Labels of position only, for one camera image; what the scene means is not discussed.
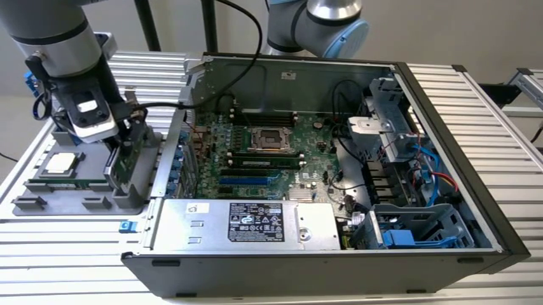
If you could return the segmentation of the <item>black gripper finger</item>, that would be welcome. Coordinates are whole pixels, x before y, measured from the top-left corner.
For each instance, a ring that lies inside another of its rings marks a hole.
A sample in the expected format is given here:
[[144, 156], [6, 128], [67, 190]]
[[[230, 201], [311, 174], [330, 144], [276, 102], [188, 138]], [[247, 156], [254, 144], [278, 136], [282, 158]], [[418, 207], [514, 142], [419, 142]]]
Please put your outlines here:
[[120, 147], [123, 151], [140, 151], [148, 138], [146, 117], [148, 111], [143, 106], [116, 106], [115, 122], [119, 127]]

